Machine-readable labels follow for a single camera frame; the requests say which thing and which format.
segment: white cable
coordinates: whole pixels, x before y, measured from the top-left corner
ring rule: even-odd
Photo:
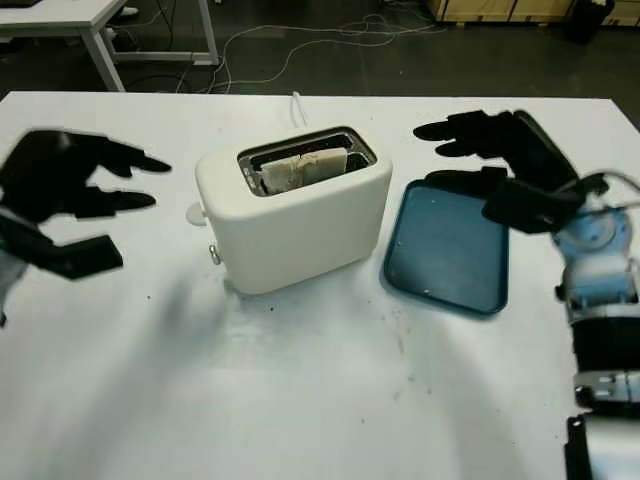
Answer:
[[[182,87],[182,84],[184,83],[184,78],[187,76],[187,73],[189,73],[189,70],[191,70],[191,66],[193,65],[193,51],[195,50],[195,38],[196,38],[196,27],[195,27],[195,20],[194,20],[194,7],[193,7],[193,2],[191,3],[191,9],[189,11],[190,13],[190,17],[191,17],[191,54],[189,55],[189,61],[187,62],[187,66],[184,69],[184,72],[182,72],[182,76],[180,77],[180,81],[178,82],[178,85],[176,86],[176,91],[174,93],[180,93],[180,88]]]
[[[382,19],[383,23],[376,23],[376,22],[370,22],[368,21],[369,18],[380,18]],[[348,27],[352,26],[352,25],[358,25],[358,24],[364,24],[365,28],[364,30],[349,30]],[[371,31],[369,30],[369,26],[370,25],[381,25],[387,28],[387,31]],[[382,47],[385,45],[389,45],[391,42],[393,42],[393,40],[395,39],[396,35],[404,35],[407,33],[422,33],[422,34],[432,34],[432,33],[440,33],[446,30],[446,28],[442,28],[440,30],[436,30],[433,32],[428,32],[427,30],[432,29],[436,27],[435,22],[424,26],[424,27],[420,27],[420,28],[414,28],[414,29],[410,29],[410,28],[406,28],[400,25],[391,25],[387,22],[387,19],[380,14],[369,14],[369,15],[365,15],[364,17],[362,17],[362,20],[360,20],[359,22],[351,22],[348,23],[346,25],[343,25],[340,28],[305,28],[305,27],[291,27],[291,26],[287,26],[287,25],[259,25],[257,27],[253,27],[241,32],[236,33],[235,35],[233,35],[231,38],[229,38],[229,40],[226,41],[226,43],[224,44],[224,47],[222,49],[222,61],[220,63],[220,65],[218,65],[218,67],[215,69],[215,71],[213,72],[214,75],[214,79],[211,82],[211,84],[209,85],[209,88],[207,89],[207,93],[211,93],[212,90],[216,87],[220,87],[220,86],[225,86],[226,85],[226,90],[225,90],[225,94],[228,94],[229,91],[231,90],[231,85],[236,85],[236,84],[263,84],[263,83],[269,83],[272,82],[274,80],[277,80],[280,76],[282,76],[284,74],[284,72],[286,71],[287,67],[289,66],[289,62],[291,60],[291,57],[293,56],[293,54],[295,52],[297,52],[298,50],[307,47],[309,45],[314,45],[314,44],[318,44],[318,43],[333,43],[333,44],[338,44],[338,45],[351,45],[351,46],[358,46],[358,47],[365,47],[365,48],[370,48],[370,47]],[[360,35],[383,35],[383,36],[388,36],[390,37],[388,40],[384,41],[384,42],[380,42],[380,43],[373,43],[373,44],[367,44],[367,43],[359,43],[359,42],[347,42],[347,41],[343,41],[343,40],[332,40],[332,39],[322,39],[322,40],[313,40],[310,42],[305,42],[303,44],[298,45],[297,47],[291,49],[289,51],[289,54],[287,55],[287,58],[285,60],[285,63],[283,65],[283,67],[280,69],[280,71],[278,73],[276,73],[274,76],[272,76],[271,78],[268,79],[264,79],[264,80],[232,80],[231,78],[231,71],[229,70],[229,66],[228,66],[228,61],[227,61],[227,49],[229,48],[229,45],[231,44],[231,42],[233,40],[235,40],[236,38],[242,36],[242,35],[246,35],[248,33],[252,33],[255,32],[257,30],[261,30],[264,28],[276,28],[276,29],[282,29],[282,30],[297,30],[297,31],[305,31],[305,32],[314,32],[314,33],[339,33],[341,35],[344,36],[360,36]],[[218,73],[222,68],[225,68],[226,72],[227,72],[227,81],[225,82],[221,82],[221,83],[215,83],[215,75],[216,73]]]
[[[169,10],[169,7],[163,7],[162,11],[167,11]],[[152,23],[154,23],[158,17],[162,14],[162,11],[158,10],[158,13],[156,13],[153,18],[151,20],[149,20],[146,23],[133,23],[133,24],[127,24],[127,25],[107,25],[111,28],[131,28],[131,27],[146,27],[147,25],[151,25]]]
[[[307,123],[307,116],[304,113],[304,109],[302,108],[302,98],[300,97],[300,92],[298,91],[294,91],[291,94],[291,106],[293,107],[293,104],[296,104],[298,106],[298,111],[300,112],[300,117],[302,117],[302,122],[304,123],[304,126],[306,127],[308,125]],[[293,114],[293,108],[291,109],[291,118],[293,120],[293,124],[297,127],[297,123],[296,123],[296,118],[295,115]]]

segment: floor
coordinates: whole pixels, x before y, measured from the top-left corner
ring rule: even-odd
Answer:
[[[206,43],[196,0],[176,0],[174,50],[204,50]],[[172,0],[130,0],[140,16],[121,24],[121,48],[168,47],[166,23]],[[161,63],[119,65],[131,91],[306,95],[562,96],[613,98],[640,127],[640,29],[606,28],[587,46],[564,40],[558,27],[487,25],[466,28],[435,25],[420,5],[378,0],[224,0],[211,3],[220,54],[238,32],[264,24],[307,28],[341,26],[347,32],[262,28],[228,44],[232,80],[275,80],[226,84],[227,73],[208,67]],[[357,35],[369,31],[419,32]],[[290,54],[305,42],[323,40]],[[351,42],[345,45],[329,42]],[[14,45],[0,53],[0,98],[10,90],[103,90],[83,45],[46,39]]]

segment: white toaster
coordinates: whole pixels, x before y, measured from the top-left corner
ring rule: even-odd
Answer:
[[[208,219],[216,238],[209,247],[214,263],[224,262],[238,290],[266,293],[371,253],[392,164],[370,140],[351,127],[305,128],[200,160],[196,180],[202,206],[192,205],[187,218],[195,225]],[[291,165],[301,158],[315,161],[325,152],[344,153],[341,171],[316,176],[311,184],[298,178],[290,189],[265,184],[273,162],[294,170]]]

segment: desk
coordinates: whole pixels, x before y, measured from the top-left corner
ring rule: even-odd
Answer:
[[[0,158],[36,125],[104,132],[170,162],[106,187],[158,205],[57,219],[58,241],[108,232],[125,268],[71,283],[32,268],[0,332],[0,478],[564,478],[574,359],[548,237],[511,233],[509,303],[478,321],[412,301],[378,275],[405,185],[474,159],[438,157],[412,129],[524,108],[580,173],[640,177],[640,135],[609,100],[303,97],[311,123],[353,125],[392,155],[370,258],[262,296],[238,293],[187,224],[194,167],[246,130],[292,127],[290,99],[12,93]],[[618,189],[613,189],[613,200]],[[639,220],[636,212],[634,220]]]
[[[125,90],[114,62],[130,60],[194,61],[218,64],[207,0],[198,0],[209,52],[116,52],[105,24],[127,0],[42,0],[30,8],[0,8],[4,37],[80,36],[108,90]]]

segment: power cord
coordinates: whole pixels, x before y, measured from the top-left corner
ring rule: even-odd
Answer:
[[[196,26],[195,26],[195,19],[194,19],[195,12],[194,12],[194,6],[193,6],[194,3],[195,2],[191,2],[191,9],[189,10],[190,17],[191,17],[191,48],[189,50],[191,52],[191,55],[189,55],[189,62],[187,63],[187,68],[185,68],[184,72],[182,72],[182,77],[180,77],[180,81],[178,82],[178,85],[176,86],[176,90],[174,93],[180,92],[180,87],[182,87],[182,85],[184,84],[184,79],[189,73],[189,70],[191,70],[191,67],[193,66],[193,51],[196,48]]]
[[[300,96],[300,92],[298,91],[294,91],[291,94],[291,121],[293,122],[293,125],[295,127],[298,126],[298,122],[296,121],[296,116],[293,113],[293,106],[297,105],[298,106],[298,111],[300,112],[300,117],[302,118],[302,122],[304,123],[304,126],[307,126],[307,115],[304,113],[304,109],[302,108],[302,98]]]
[[[156,5],[158,5],[158,10],[164,19],[164,23],[167,24],[167,28],[169,29],[169,46],[166,48],[167,51],[171,50],[173,47],[173,16],[175,15],[176,5],[178,4],[178,0],[173,1],[173,12],[171,15],[171,21],[167,18],[167,15],[164,13],[164,7],[160,3],[160,0],[155,0]]]
[[[381,19],[382,23],[379,22],[371,22],[369,21],[369,19],[372,18],[377,18],[377,19]],[[319,43],[333,43],[333,44],[338,44],[338,45],[351,45],[351,46],[358,46],[358,47],[365,47],[365,48],[372,48],[372,47],[382,47],[385,45],[389,45],[391,42],[393,42],[396,38],[397,35],[404,35],[404,34],[408,34],[408,33],[420,33],[420,34],[433,34],[433,33],[440,33],[440,32],[444,32],[446,30],[446,28],[440,28],[439,30],[435,30],[435,31],[428,31],[431,30],[433,28],[436,27],[436,23],[431,20],[428,19],[429,21],[431,21],[432,23],[430,23],[429,25],[426,25],[424,27],[420,27],[420,28],[406,28],[404,26],[401,25],[391,25],[387,22],[386,17],[384,17],[381,14],[369,14],[369,15],[365,15],[364,17],[362,17],[362,19],[358,22],[351,22],[348,23],[346,25],[343,25],[340,28],[305,28],[305,27],[293,27],[293,26],[287,26],[287,25],[260,25],[257,27],[253,27],[247,30],[244,30],[242,32],[238,32],[235,35],[233,35],[231,38],[229,38],[229,40],[227,40],[227,42],[225,43],[223,49],[222,49],[222,61],[220,63],[220,65],[218,65],[218,67],[216,68],[216,70],[214,71],[213,74],[213,80],[211,82],[211,84],[209,85],[209,88],[206,89],[206,93],[211,93],[213,91],[214,88],[216,87],[221,87],[224,86],[226,87],[225,90],[225,94],[229,93],[231,90],[231,85],[237,85],[237,84],[263,84],[263,83],[269,83],[269,82],[273,82],[274,80],[277,80],[278,78],[280,78],[280,76],[282,76],[285,71],[287,70],[287,67],[289,66],[289,62],[291,60],[291,58],[293,57],[293,55],[300,49],[307,47],[309,45],[314,45],[314,44],[319,44]],[[364,29],[362,30],[353,30],[350,29],[350,27],[356,26],[356,25],[364,25]],[[385,31],[380,31],[380,30],[370,30],[370,26],[383,26],[386,28]],[[261,30],[264,28],[275,28],[275,29],[282,29],[282,30],[295,30],[295,31],[306,31],[306,32],[314,32],[314,33],[339,33],[343,36],[360,36],[360,35],[381,35],[381,36],[386,36],[389,37],[387,40],[383,41],[383,42],[379,42],[379,43],[360,43],[360,42],[349,42],[349,41],[344,41],[344,40],[334,40],[334,39],[322,39],[322,40],[313,40],[310,42],[305,42],[302,43],[300,45],[298,45],[297,47],[294,47],[293,49],[291,49],[287,55],[287,58],[284,62],[284,65],[282,66],[282,68],[280,69],[280,71],[278,71],[278,73],[276,73],[274,76],[272,76],[271,78],[268,79],[264,79],[264,80],[232,80],[231,77],[231,71],[229,69],[229,65],[228,65],[228,60],[227,60],[227,50],[229,48],[229,45],[231,44],[231,42],[233,42],[235,39],[241,37],[242,35],[246,35],[248,33],[252,33],[255,32],[257,30]],[[226,82],[221,82],[221,83],[215,83],[215,75],[222,69],[225,68],[226,72],[227,72],[227,81]],[[204,93],[205,89],[200,90],[197,93]]]
[[[556,190],[556,192],[564,192],[566,190],[569,190],[570,188],[575,187],[576,185],[580,185],[584,182],[587,182],[588,180],[595,178],[595,177],[612,177],[612,178],[616,178],[618,180],[620,180],[622,183],[624,183],[625,185],[627,185],[630,189],[634,190],[636,193],[640,193],[640,184],[633,178],[630,177],[629,175],[626,175],[622,172],[618,172],[617,170],[610,170],[610,169],[604,169],[604,170],[597,170],[595,172],[592,172],[588,175],[586,175],[584,178],[579,178],[576,180],[572,180],[570,182],[568,182],[567,184],[561,186],[560,188],[558,188]],[[611,211],[618,211],[618,210],[628,210],[631,208],[638,208],[640,207],[640,201],[634,201],[634,202],[627,202],[627,203],[621,203],[618,205],[614,205],[614,206],[609,206],[609,207],[605,207],[602,209],[598,209],[598,210],[590,210],[587,212],[581,212],[579,214],[576,215],[576,217],[588,217],[591,215],[603,215],[606,213],[609,213]]]
[[[130,87],[133,87],[134,85],[137,85],[138,83],[141,83],[141,82],[144,82],[144,81],[147,81],[147,80],[152,80],[154,78],[173,78],[175,80],[178,80],[178,82],[180,82],[179,85],[181,87],[184,87],[184,90],[185,90],[184,93],[193,93],[193,89],[191,88],[191,85],[189,84],[189,82],[187,82],[186,78],[181,77],[179,75],[170,75],[168,73],[167,74],[159,74],[159,75],[147,75],[146,77],[137,78],[136,80],[134,80],[134,81],[132,81],[130,83],[127,83],[126,88],[128,90]]]

